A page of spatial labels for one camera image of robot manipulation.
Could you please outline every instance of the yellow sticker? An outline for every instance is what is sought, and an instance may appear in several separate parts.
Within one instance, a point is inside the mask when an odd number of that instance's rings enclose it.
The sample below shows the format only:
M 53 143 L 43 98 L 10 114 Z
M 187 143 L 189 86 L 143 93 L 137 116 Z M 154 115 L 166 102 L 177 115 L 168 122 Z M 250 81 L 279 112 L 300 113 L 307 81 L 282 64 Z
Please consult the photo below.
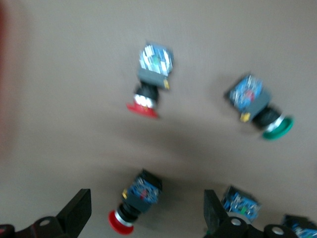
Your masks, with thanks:
M 122 197 L 124 199 L 127 199 L 128 198 L 128 190 L 127 189 L 124 189 L 123 192 L 122 192 Z
M 240 121 L 242 122 L 248 122 L 250 120 L 250 113 L 242 113 L 240 116 Z
M 169 89 L 169 84 L 168 84 L 168 80 L 167 79 L 164 79 L 164 87 L 166 88 L 166 89 Z

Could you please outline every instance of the red object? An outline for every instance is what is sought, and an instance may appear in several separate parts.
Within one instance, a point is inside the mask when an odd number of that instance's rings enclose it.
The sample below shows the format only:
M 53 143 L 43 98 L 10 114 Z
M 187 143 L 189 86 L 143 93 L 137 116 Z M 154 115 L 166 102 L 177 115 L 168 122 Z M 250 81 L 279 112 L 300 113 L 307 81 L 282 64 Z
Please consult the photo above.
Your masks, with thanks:
M 129 111 L 140 114 L 145 117 L 149 117 L 149 118 L 159 117 L 153 108 L 144 107 L 142 105 L 137 104 L 135 101 L 134 101 L 134 104 L 127 103 L 127 108 L 129 109 Z
M 127 227 L 125 225 L 123 225 L 122 223 L 120 223 L 115 215 L 114 215 L 114 210 L 111 211 L 108 215 L 108 221 L 111 225 L 111 227 L 116 231 L 118 232 L 119 234 L 121 235 L 129 235 L 133 232 L 133 229 L 134 227 L 131 226 L 131 227 Z

